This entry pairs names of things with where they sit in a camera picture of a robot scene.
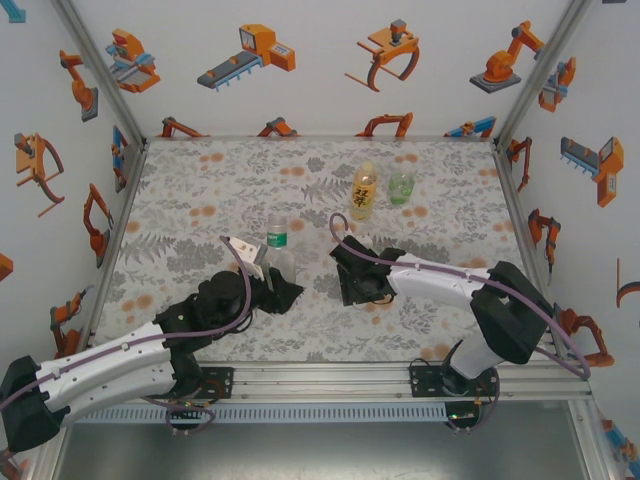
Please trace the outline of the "clear plastic bottle green label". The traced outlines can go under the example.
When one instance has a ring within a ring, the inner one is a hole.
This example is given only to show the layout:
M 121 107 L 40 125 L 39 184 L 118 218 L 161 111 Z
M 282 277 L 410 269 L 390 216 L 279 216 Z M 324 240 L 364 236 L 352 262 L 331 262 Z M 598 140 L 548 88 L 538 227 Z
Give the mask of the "clear plastic bottle green label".
M 288 245 L 288 221 L 284 215 L 270 214 L 267 220 L 268 262 L 289 283 L 296 283 L 295 255 Z

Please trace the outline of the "yellow tea bottle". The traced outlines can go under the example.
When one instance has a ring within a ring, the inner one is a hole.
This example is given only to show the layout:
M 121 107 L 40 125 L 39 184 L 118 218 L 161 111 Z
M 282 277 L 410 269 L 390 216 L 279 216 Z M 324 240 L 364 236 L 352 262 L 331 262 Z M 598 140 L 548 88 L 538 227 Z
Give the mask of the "yellow tea bottle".
M 367 220 L 371 216 L 378 185 L 375 166 L 373 172 L 365 173 L 361 165 L 354 173 L 350 200 L 350 216 L 356 221 Z

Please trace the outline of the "grey floral tablecloth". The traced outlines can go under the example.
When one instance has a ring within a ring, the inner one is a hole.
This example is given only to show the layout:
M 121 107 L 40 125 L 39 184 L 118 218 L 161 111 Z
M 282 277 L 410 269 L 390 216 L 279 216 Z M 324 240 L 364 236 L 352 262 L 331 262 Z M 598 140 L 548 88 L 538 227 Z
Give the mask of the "grey floral tablecloth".
M 393 205 L 397 156 L 414 154 L 410 200 Z M 347 213 L 356 169 L 380 177 L 372 217 L 347 230 L 375 251 L 388 247 L 459 267 L 521 263 L 492 149 L 477 142 L 351 139 L 155 141 L 147 154 L 101 319 L 102 344 L 184 300 L 236 263 L 222 236 L 262 242 L 272 213 L 288 221 L 296 281 L 284 315 L 257 312 L 249 329 L 200 350 L 209 361 L 409 361 L 443 359 L 476 330 L 472 315 L 399 297 L 372 312 L 344 306 L 332 232 Z

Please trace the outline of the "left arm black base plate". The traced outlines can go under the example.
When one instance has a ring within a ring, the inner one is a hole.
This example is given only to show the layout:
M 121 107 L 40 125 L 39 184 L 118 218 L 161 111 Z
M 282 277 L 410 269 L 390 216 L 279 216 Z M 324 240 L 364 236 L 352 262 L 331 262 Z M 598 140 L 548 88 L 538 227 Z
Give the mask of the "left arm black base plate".
M 176 381 L 172 389 L 164 394 L 154 394 L 159 400 L 221 400 L 229 399 L 234 383 L 231 367 L 205 367 L 200 373 L 188 374 Z

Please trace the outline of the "aluminium front rail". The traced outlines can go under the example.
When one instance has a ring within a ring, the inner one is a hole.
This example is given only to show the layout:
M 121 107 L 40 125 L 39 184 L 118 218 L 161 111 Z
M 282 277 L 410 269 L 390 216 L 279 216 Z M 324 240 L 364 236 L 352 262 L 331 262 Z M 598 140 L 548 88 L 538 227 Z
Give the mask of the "aluminium front rail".
M 110 368 L 96 372 L 85 364 L 65 371 L 65 361 L 42 366 L 36 377 L 51 409 L 64 406 L 111 406 L 142 396 L 164 394 L 175 385 L 169 363 Z M 404 363 L 236 363 L 208 364 L 231 367 L 235 402 L 355 402 L 425 399 L 447 401 L 450 397 L 414 398 L 409 365 Z

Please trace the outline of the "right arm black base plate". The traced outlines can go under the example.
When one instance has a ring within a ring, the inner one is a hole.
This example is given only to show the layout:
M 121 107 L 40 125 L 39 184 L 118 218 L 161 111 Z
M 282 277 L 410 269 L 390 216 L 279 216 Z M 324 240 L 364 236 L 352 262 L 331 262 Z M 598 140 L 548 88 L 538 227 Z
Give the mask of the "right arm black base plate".
M 483 371 L 475 379 L 466 379 L 448 365 L 443 367 L 424 362 L 410 364 L 408 371 L 414 398 L 493 397 L 496 394 L 498 376 L 495 368 Z

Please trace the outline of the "aluminium side rail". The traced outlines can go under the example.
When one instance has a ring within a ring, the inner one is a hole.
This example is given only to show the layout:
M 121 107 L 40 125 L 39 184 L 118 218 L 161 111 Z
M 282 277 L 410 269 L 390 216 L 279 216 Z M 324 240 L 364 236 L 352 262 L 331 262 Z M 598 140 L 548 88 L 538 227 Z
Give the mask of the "aluminium side rail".
M 546 279 L 543 277 L 536 264 L 536 251 L 529 233 L 527 217 L 520 204 L 518 192 L 511 175 L 509 162 L 503 152 L 492 143 L 492 150 L 495 159 L 496 169 L 509 210 L 510 218 L 514 228 L 518 248 L 524 266 L 524 271 L 533 285 L 551 301 L 551 295 L 546 286 Z
M 81 329 L 81 336 L 79 339 L 78 347 L 76 349 L 77 353 L 80 353 L 93 345 L 93 338 L 97 331 L 102 311 L 106 302 L 106 297 L 109 292 L 111 278 L 117 264 L 122 240 L 126 231 L 126 225 L 130 218 L 131 209 L 138 190 L 138 185 L 147 158 L 148 149 L 149 143 L 145 143 L 141 147 L 141 150 L 134 156 L 134 165 L 130 177 L 131 186 L 127 188 L 127 193 L 124 197 L 124 204 L 120 212 L 120 217 L 111 236 L 110 245 L 107 249 L 105 262 L 102 269 L 102 277 L 100 279 L 100 283 L 98 285 L 96 293 L 92 295 L 93 306 L 91 315 L 88 317 L 83 328 Z

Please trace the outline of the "aluminium frame leg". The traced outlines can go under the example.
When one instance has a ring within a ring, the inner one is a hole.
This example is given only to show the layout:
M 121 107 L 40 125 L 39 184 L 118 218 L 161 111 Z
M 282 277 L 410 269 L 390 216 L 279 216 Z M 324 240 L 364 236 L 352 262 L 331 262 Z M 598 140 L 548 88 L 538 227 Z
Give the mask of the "aluminium frame leg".
M 63 450 L 66 429 L 63 428 L 53 439 L 29 450 L 25 455 L 27 465 L 22 480 L 52 480 Z
M 585 480 L 617 480 L 616 465 L 593 400 L 569 400 L 569 416 Z

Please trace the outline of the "aluminium corner post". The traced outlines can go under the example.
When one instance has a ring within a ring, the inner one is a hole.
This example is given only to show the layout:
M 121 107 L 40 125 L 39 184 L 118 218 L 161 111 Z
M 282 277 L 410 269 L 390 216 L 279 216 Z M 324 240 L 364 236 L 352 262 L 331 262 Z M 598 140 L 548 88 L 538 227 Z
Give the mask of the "aluminium corner post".
M 115 116 L 124 130 L 139 148 L 145 146 L 146 138 L 142 133 L 131 109 L 125 102 L 120 89 L 112 78 L 106 62 L 103 60 L 96 42 L 79 15 L 72 0 L 49 0 L 65 30 L 73 40 L 83 60 L 89 66 L 103 96 L 110 104 Z
M 551 69 L 557 64 L 560 54 L 570 41 L 574 31 L 581 24 L 593 1 L 570 0 L 497 137 L 496 148 L 499 151 L 504 151 L 510 144 L 516 130 L 551 73 Z

